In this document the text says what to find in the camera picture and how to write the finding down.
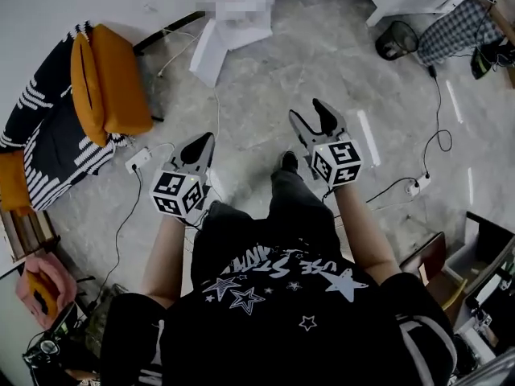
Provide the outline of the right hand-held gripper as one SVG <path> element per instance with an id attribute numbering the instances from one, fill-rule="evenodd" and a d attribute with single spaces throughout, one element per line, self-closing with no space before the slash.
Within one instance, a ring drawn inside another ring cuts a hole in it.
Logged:
<path id="1" fill-rule="evenodd" d="M 354 183 L 363 164 L 357 141 L 345 133 L 346 121 L 338 110 L 318 98 L 314 98 L 312 104 L 319 115 L 320 133 L 293 109 L 288 118 L 299 141 L 308 150 L 307 165 L 314 180 L 323 180 L 329 188 Z M 322 143 L 323 134 L 331 139 Z"/>

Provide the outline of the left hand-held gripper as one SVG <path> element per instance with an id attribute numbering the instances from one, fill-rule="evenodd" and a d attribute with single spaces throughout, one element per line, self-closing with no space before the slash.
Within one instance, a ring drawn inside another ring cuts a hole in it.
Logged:
<path id="1" fill-rule="evenodd" d="M 169 160 L 156 170 L 149 195 L 160 214 L 173 216 L 187 226 L 200 224 L 215 145 L 212 132 L 193 136 L 180 143 Z"/>

